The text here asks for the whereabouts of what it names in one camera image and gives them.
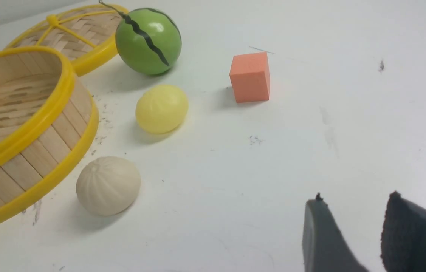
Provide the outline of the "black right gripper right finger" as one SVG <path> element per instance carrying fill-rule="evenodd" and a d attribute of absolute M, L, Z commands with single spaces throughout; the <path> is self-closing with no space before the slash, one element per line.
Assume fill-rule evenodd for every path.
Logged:
<path fill-rule="evenodd" d="M 426 209 L 398 192 L 387 202 L 381 260 L 388 272 L 426 272 Z"/>

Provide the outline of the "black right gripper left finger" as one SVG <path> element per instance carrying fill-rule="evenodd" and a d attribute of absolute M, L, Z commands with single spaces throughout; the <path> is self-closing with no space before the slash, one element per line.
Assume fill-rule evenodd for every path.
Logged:
<path fill-rule="evenodd" d="M 366 272 L 320 193 L 305 203 L 302 252 L 305 272 Z"/>

